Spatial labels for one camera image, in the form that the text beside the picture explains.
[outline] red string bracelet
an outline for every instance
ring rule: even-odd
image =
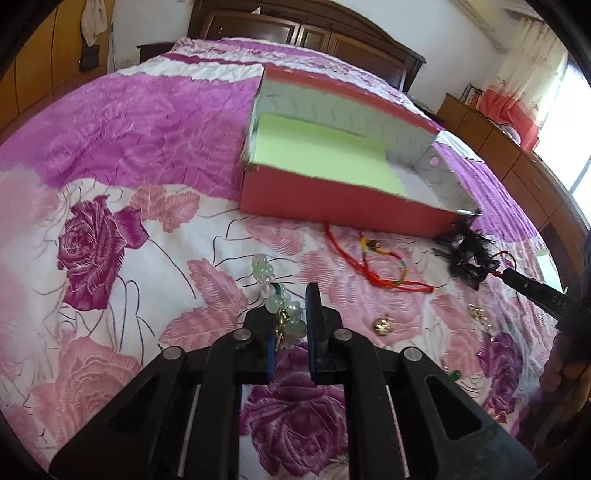
[[[324,224],[324,232],[326,234],[326,238],[328,238],[329,242],[335,248],[335,250],[345,259],[345,261],[351,265],[360,275],[363,275],[368,281],[375,287],[379,288],[396,288],[397,290],[408,291],[408,292],[422,292],[422,293],[432,293],[435,287],[417,281],[410,281],[405,280],[406,275],[408,273],[408,268],[403,260],[403,258],[395,252],[382,250],[379,246],[372,244],[369,245],[367,239],[360,233],[359,237],[362,244],[362,253],[363,253],[363,260],[362,263],[359,263],[355,260],[349,253],[347,253],[335,240],[332,232],[330,231],[330,226],[328,223]],[[371,250],[376,253],[382,255],[389,255],[398,259],[402,263],[402,276],[399,280],[389,280],[387,278],[380,277],[376,272],[372,271],[369,267],[367,258],[366,258],[366,251]]]

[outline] wooden headboard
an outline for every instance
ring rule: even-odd
[[[403,92],[425,63],[374,23],[330,0],[196,0],[189,37],[261,38],[311,48],[372,72]]]

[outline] gold charm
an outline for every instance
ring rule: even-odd
[[[287,313],[286,309],[279,309],[277,311],[277,318],[279,319],[279,325],[284,325],[290,319],[290,314]]]
[[[481,323],[482,327],[484,328],[484,331],[491,336],[492,340],[492,325],[489,323],[489,319],[485,317],[484,309],[478,308],[477,306],[470,304],[468,305],[468,313],[472,318],[478,320]]]
[[[380,317],[374,321],[374,332],[380,336],[384,337],[389,335],[394,331],[394,326],[392,325],[392,320],[386,315],[384,317]]]

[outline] window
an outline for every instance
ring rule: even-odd
[[[570,62],[535,152],[591,220],[591,87]]]

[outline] wooden dresser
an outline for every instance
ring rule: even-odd
[[[437,116],[478,153],[523,208],[548,245],[563,285],[578,295],[589,227],[567,190],[535,153],[523,151],[490,119],[449,93]]]

